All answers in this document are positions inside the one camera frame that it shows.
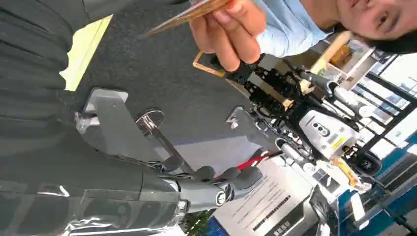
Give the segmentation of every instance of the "metal rod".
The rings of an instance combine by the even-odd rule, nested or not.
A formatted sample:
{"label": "metal rod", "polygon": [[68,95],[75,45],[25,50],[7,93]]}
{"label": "metal rod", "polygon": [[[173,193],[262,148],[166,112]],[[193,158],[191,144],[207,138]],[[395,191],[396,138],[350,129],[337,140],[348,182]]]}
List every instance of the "metal rod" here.
{"label": "metal rod", "polygon": [[386,89],[392,91],[396,95],[404,98],[405,100],[411,103],[417,103],[417,98],[413,97],[411,94],[405,92],[404,90],[400,89],[397,85],[388,82],[382,79],[380,76],[376,75],[373,72],[369,72],[366,76],[368,79],[372,80],[373,82],[385,87]]}
{"label": "metal rod", "polygon": [[397,147],[397,144],[395,144],[393,141],[387,139],[386,137],[384,137],[382,139],[384,139],[385,141],[387,141],[389,144],[393,145],[394,147]]}
{"label": "metal rod", "polygon": [[143,115],[141,119],[148,131],[160,142],[170,155],[170,158],[165,161],[167,167],[169,168],[171,165],[177,167],[177,165],[179,165],[184,172],[195,176],[195,172],[191,166],[185,161],[184,157],[177,151],[171,142],[161,133],[158,126],[152,121],[152,119],[147,114]]}
{"label": "metal rod", "polygon": [[171,156],[170,158],[175,158],[176,160],[179,160],[181,164],[181,169],[192,176],[195,175],[194,170],[191,168],[191,166],[185,161],[184,157],[175,149],[175,147],[169,142],[167,138],[161,133],[161,131],[156,128],[151,131],[152,135],[163,145],[163,147],[166,149],[166,151]]}
{"label": "metal rod", "polygon": [[401,111],[401,108],[397,107],[395,104],[393,104],[392,102],[386,100],[385,98],[377,95],[376,93],[372,92],[370,89],[368,89],[367,87],[361,85],[361,84],[357,84],[357,86],[363,90],[365,90],[366,92],[370,93],[372,96],[376,97],[377,99],[383,101],[384,103],[387,103],[390,107],[396,109],[397,111]]}
{"label": "metal rod", "polygon": [[[346,111],[344,111],[342,108],[340,108],[336,104],[332,103],[332,105],[335,106],[337,109],[339,109],[341,112],[343,112],[343,114],[345,114],[348,117],[352,118]],[[374,130],[372,130],[371,128],[369,128],[368,125],[365,125],[360,120],[355,120],[355,122],[358,123],[358,124],[360,124],[360,125],[362,125],[363,128],[367,129],[369,132],[373,133],[374,135],[378,135],[377,132],[375,132]]]}
{"label": "metal rod", "polygon": [[378,73],[378,76],[380,76],[382,73],[384,73],[385,72],[385,70],[395,61],[395,60],[397,60],[398,58],[400,57],[400,55],[399,54],[397,54],[397,55],[395,55],[394,56],[394,58],[390,61],[390,62],[388,62],[388,64],[387,65],[385,65],[384,66],[384,68],[381,70],[381,72],[379,72]]}
{"label": "metal rod", "polygon": [[379,140],[385,137],[393,128],[395,128],[405,117],[407,117],[414,109],[417,107],[417,104],[410,103],[407,107],[402,110],[397,116],[391,120],[388,125],[386,126],[385,131],[373,137],[365,146],[363,146],[364,150],[370,150]]}
{"label": "metal rod", "polygon": [[412,225],[410,225],[409,223],[407,223],[407,219],[405,217],[398,216],[395,212],[390,212],[388,210],[385,210],[385,212],[386,212],[386,214],[390,215],[391,218],[393,218],[394,221],[397,224],[402,225],[408,231],[410,231],[411,233],[413,233],[412,235],[417,235],[417,230],[415,228],[413,228]]}
{"label": "metal rod", "polygon": [[417,165],[417,162],[406,168],[404,171],[402,171],[397,177],[393,178],[390,182],[385,184],[386,187],[388,187],[390,184],[394,183],[398,178],[400,178],[403,174],[405,174],[407,171],[409,171],[411,168],[415,167]]}
{"label": "metal rod", "polygon": [[375,117],[369,117],[373,122],[377,123],[380,127],[385,128],[386,125],[384,123],[382,123],[381,121],[379,121],[378,119],[376,119]]}
{"label": "metal rod", "polygon": [[374,216],[379,214],[382,210],[392,204],[395,200],[403,196],[409,190],[414,188],[417,185],[417,175],[414,175],[408,179],[404,184],[398,187],[394,192],[392,192],[385,200],[371,208],[361,219],[354,222],[354,225],[359,228],[363,223],[372,219]]}
{"label": "metal rod", "polygon": [[360,92],[358,92],[358,91],[356,91],[356,90],[352,90],[352,92],[353,93],[355,93],[356,95],[358,95],[359,97],[361,97],[361,98],[363,98],[363,99],[365,99],[366,101],[368,101],[370,104],[372,104],[372,105],[374,105],[375,107],[377,107],[379,110],[381,110],[381,111],[383,111],[383,112],[385,112],[385,113],[387,113],[388,115],[390,115],[390,116],[392,116],[392,117],[394,117],[395,115],[394,115],[394,113],[392,113],[392,112],[390,112],[390,111],[388,111],[387,109],[385,109],[384,107],[382,107],[381,105],[378,105],[378,104],[376,104],[374,101],[372,101],[371,99],[369,99],[369,98],[367,98],[367,97],[365,97],[362,93],[360,93]]}

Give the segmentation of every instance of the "person's hand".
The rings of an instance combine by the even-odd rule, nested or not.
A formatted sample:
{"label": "person's hand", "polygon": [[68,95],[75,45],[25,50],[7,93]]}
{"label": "person's hand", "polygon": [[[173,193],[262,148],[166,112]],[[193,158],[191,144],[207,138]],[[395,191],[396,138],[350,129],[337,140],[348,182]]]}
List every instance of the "person's hand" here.
{"label": "person's hand", "polygon": [[265,13],[252,0],[232,0],[223,9],[190,22],[197,46],[216,53],[228,71],[239,68],[240,60],[255,63],[261,54],[256,36],[266,26]]}

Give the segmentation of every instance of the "robotic arm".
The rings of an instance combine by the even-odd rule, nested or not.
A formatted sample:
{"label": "robotic arm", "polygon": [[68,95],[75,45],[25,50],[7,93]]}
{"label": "robotic arm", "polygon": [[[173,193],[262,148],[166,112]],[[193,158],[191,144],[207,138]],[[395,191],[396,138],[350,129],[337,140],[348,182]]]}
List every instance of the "robotic arm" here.
{"label": "robotic arm", "polygon": [[[98,102],[96,108],[104,113],[88,119],[98,119],[106,135],[108,123],[100,115],[113,108],[120,111],[113,116],[121,120],[126,107],[119,105],[117,100]],[[119,144],[126,146],[118,150],[120,155],[94,151],[74,133],[55,151],[2,159],[2,166],[7,168],[0,172],[0,216],[5,223],[0,234],[152,235],[174,226],[186,213],[218,208],[247,196],[263,179],[255,167],[243,171],[231,168],[218,177],[209,167],[184,173],[180,169],[188,167],[187,163],[161,137],[157,139],[162,140],[167,152],[176,155],[167,162],[161,162],[157,156],[149,161],[153,158],[142,155],[150,154],[146,149],[152,147],[146,139],[140,140],[148,135],[163,136],[162,133],[151,118],[151,128],[143,130],[140,128],[144,124],[139,123],[143,118],[138,119],[138,124],[130,115],[127,118],[130,123],[118,124],[111,137],[104,137],[106,141],[124,137]],[[126,127],[135,128],[142,135],[136,137],[135,147],[126,141],[130,138]],[[124,155],[136,147],[141,150],[140,156]]]}
{"label": "robotic arm", "polygon": [[[239,71],[226,75],[228,79],[240,83],[249,91],[249,99],[255,105],[249,111],[237,107],[227,122],[232,128],[237,127],[236,123],[245,125],[246,129],[252,126],[252,129],[248,129],[252,130],[248,135],[250,141],[272,153],[282,151],[301,165],[315,165],[317,161],[335,165],[348,178],[351,188],[366,191],[370,186],[362,183],[358,175],[375,174],[381,168],[381,162],[378,158],[360,152],[357,145],[360,134],[350,119],[328,110],[315,95],[303,94],[299,83],[301,80],[308,80],[320,88],[327,99],[339,100],[350,108],[355,113],[355,118],[370,116],[373,107],[356,101],[354,94],[338,83],[288,64],[292,71],[286,74],[281,74],[276,69],[268,71],[250,65],[240,68],[243,71],[241,75]],[[283,97],[293,100],[292,106],[284,107],[280,101],[252,83],[245,76],[248,74],[247,70],[254,72]]]}

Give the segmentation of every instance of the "black fabric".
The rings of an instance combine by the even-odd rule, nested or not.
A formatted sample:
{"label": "black fabric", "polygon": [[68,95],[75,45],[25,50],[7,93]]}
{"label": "black fabric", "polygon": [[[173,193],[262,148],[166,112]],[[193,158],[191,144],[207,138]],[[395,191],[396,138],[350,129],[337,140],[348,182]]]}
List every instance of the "black fabric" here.
{"label": "black fabric", "polygon": [[[127,8],[137,0],[84,0],[84,6],[88,14],[88,18],[96,21],[103,16],[111,15],[115,11]],[[148,0],[140,3],[142,6],[156,5],[174,5],[187,2],[188,0]]]}
{"label": "black fabric", "polygon": [[58,119],[59,72],[88,22],[82,0],[0,2],[0,182],[169,191],[151,169],[95,151]]}
{"label": "black fabric", "polygon": [[87,23],[81,0],[1,1],[0,156],[56,145],[56,115],[72,35]]}

